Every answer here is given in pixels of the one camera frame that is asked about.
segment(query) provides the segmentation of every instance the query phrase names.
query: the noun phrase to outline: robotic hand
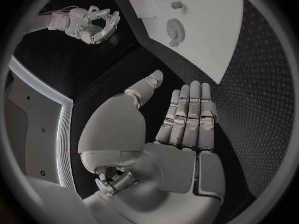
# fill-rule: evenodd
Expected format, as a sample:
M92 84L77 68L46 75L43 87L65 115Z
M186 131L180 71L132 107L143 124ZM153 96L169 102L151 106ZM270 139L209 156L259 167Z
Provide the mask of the robotic hand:
M95 205L105 203L99 207L105 210L110 203L133 223L212 223L225 178L212 152L218 117L210 86L193 81L173 91L155 141L145 144L138 109L162 80L162 72L155 71L108 99L87 122L78 152L85 168L99 175Z
M92 21L97 19L106 22L104 28L92 24ZM119 21L118 11L110 14L110 9L99 10L96 6L90 6L89 10L76 7L69 12L59 10L35 17L27 25L25 33L48 28L64 31L87 44L99 44L116 31Z

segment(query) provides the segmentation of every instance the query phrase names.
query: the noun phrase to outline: perforated panel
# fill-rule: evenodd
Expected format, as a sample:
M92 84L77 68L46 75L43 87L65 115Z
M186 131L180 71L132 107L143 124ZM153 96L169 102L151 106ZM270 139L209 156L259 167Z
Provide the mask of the perforated panel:
M184 58L173 56L168 66L186 83L211 84L220 125L239 157L251 193L258 196L284 157L293 124L292 77L274 32L245 0L238 44L220 85Z

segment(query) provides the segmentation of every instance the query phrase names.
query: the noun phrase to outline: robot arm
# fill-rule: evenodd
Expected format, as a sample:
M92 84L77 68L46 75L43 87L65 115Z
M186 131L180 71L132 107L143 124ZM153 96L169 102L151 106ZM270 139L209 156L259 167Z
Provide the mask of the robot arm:
M92 24L92 21L97 19L106 22L104 28ZM116 31L119 21L118 11L110 14L110 9L99 10L96 6L90 6L89 10L76 7L69 12L60 10L35 17L28 24L25 34L48 28L64 31L67 35L81 39L87 44L99 44Z

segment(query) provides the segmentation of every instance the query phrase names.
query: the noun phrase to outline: white mounting plate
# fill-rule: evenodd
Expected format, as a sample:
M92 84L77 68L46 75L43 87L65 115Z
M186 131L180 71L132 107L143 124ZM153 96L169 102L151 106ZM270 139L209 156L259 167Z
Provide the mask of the white mounting plate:
M173 9L174 1L185 7ZM143 20L151 39L188 59L216 83L221 79L234 53L243 15L243 0L130 0ZM166 32L169 19L178 19L185 39L170 47Z

